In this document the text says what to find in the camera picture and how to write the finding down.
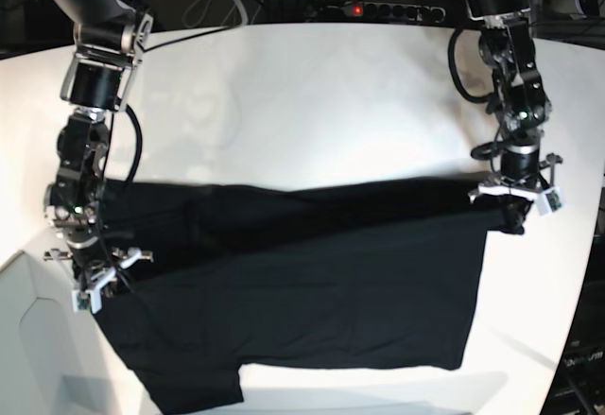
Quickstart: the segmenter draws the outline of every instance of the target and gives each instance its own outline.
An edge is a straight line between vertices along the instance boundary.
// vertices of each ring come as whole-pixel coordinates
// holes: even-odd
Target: white table
[[[130,99],[145,136],[137,180],[291,190],[477,170],[481,166],[469,150],[490,141],[495,125],[454,90],[446,62],[450,33],[411,26],[254,26],[150,53]],[[550,217],[532,212],[523,237],[490,233],[462,368],[305,371],[251,365],[240,372],[246,403],[223,414],[253,409],[328,414],[342,407],[353,414],[539,413],[591,248],[605,161],[605,53],[552,42],[537,42],[537,50],[555,107],[543,153],[556,151],[565,159],[558,181],[568,205]],[[78,372],[87,385],[100,391],[95,379],[104,379],[112,389],[112,407],[154,413],[90,317],[69,313],[65,276],[39,260],[53,240],[45,232],[42,196],[55,177],[55,141],[71,112],[59,100],[71,51],[0,62],[0,262],[20,248],[28,251],[30,289],[39,300],[56,300],[64,311],[70,347],[78,351]],[[463,36],[458,59],[467,86],[485,92],[489,72],[477,54],[476,34]],[[110,176],[128,172],[132,143],[130,123],[120,116]],[[25,284],[16,268],[0,278],[0,297],[3,280],[15,297],[23,295],[13,283]],[[27,307],[27,302],[0,303],[0,322],[18,320],[17,311],[29,313]],[[41,313],[40,319],[49,316]],[[19,353],[10,344],[17,347],[17,337],[0,336],[0,365],[11,364],[13,377],[20,376],[14,382],[47,385],[35,372],[19,371],[24,360],[36,368],[28,351],[37,350],[37,343]],[[68,386],[64,372],[57,375]],[[41,401],[44,392],[39,391]],[[5,401],[0,407],[35,404],[16,400],[13,393],[3,394],[0,387]],[[97,396],[96,404],[107,409],[103,397]]]

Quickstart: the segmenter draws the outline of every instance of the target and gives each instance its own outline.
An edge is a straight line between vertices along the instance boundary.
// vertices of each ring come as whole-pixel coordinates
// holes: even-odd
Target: black cloth
[[[165,414],[243,401],[247,363],[454,370],[486,233],[502,222],[469,203],[475,186],[134,184],[106,207],[109,242],[155,262],[131,268],[135,293],[104,299],[95,319]]]

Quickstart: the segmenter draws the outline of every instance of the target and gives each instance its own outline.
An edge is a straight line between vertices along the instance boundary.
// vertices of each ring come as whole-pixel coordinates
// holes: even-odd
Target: black t-shirt
[[[469,203],[475,185],[135,184],[107,207],[108,237],[155,262],[137,263],[135,294],[105,299],[96,321],[165,414],[243,401],[247,363],[454,370],[486,232],[502,222]]]

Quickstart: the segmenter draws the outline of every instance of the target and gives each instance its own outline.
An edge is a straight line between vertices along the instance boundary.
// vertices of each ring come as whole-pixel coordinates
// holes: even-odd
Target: white tabletop
[[[495,124],[455,91],[450,34],[412,26],[254,26],[152,52],[130,99],[145,137],[137,180],[292,190],[477,170],[469,151],[493,138]],[[491,84],[476,34],[459,46],[465,83],[485,92]],[[233,410],[413,403],[440,415],[539,413],[595,227],[605,53],[542,41],[537,51],[554,105],[543,153],[565,159],[558,182],[568,205],[549,217],[532,211],[523,237],[490,233],[461,369],[250,365],[240,372],[246,403]],[[71,112],[59,100],[71,52],[0,62],[0,263],[46,227],[43,190],[55,177],[55,142]],[[128,119],[118,117],[110,176],[128,172],[132,142]]]

